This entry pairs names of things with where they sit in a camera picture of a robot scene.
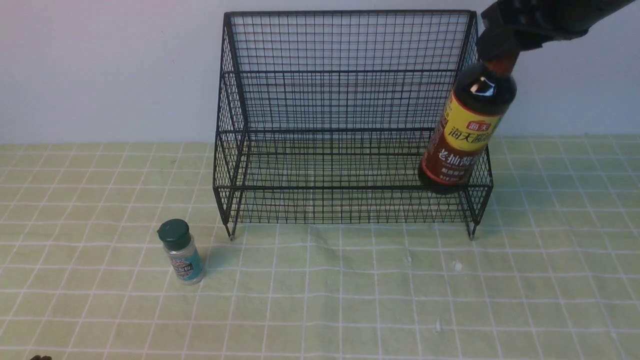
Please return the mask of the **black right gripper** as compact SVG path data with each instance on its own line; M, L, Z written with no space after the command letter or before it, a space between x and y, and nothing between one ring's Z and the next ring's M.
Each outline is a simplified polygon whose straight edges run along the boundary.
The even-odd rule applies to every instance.
M481 12L477 53L483 62L546 43L571 41L628 7L631 0L497 0Z

